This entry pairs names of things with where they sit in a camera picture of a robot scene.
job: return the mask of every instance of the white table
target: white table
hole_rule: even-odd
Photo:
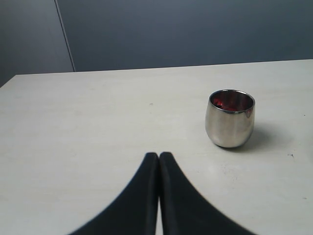
[[[255,131],[234,151],[204,128],[209,95],[227,88],[256,100]],[[311,235],[312,101],[313,60],[15,76],[0,88],[0,234],[68,234],[122,191],[146,152],[171,151],[236,222]]]

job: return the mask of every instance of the metal cup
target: metal cup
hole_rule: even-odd
[[[255,100],[245,92],[214,92],[206,109],[205,129],[218,146],[238,147],[250,138],[254,127]]]

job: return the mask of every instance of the cup rim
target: cup rim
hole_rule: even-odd
[[[247,108],[247,109],[244,109],[244,110],[239,110],[239,111],[229,111],[229,110],[225,110],[225,109],[221,109],[219,107],[216,107],[212,102],[211,102],[211,98],[212,96],[214,96],[215,94],[217,93],[221,93],[221,92],[238,92],[238,93],[242,93],[242,94],[245,94],[247,96],[249,96],[250,99],[252,99],[252,106]],[[236,90],[236,89],[222,89],[222,90],[218,90],[218,91],[215,91],[213,92],[210,97],[209,97],[209,103],[216,109],[218,110],[221,110],[223,112],[226,112],[226,113],[229,113],[229,114],[239,114],[239,113],[244,113],[250,109],[253,109],[253,107],[255,106],[255,99],[253,98],[253,96],[251,96],[250,94],[246,93],[246,92],[243,92],[243,91],[240,91],[240,90]]]

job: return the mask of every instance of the gray wall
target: gray wall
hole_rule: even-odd
[[[78,71],[313,58],[312,0],[58,0]]]
[[[68,71],[54,0],[0,0],[0,86],[15,74]]]

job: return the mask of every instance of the black object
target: black object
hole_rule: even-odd
[[[171,153],[162,153],[159,162],[164,235],[253,235],[207,202]]]
[[[158,156],[147,153],[122,193],[71,235],[154,235],[157,222]]]

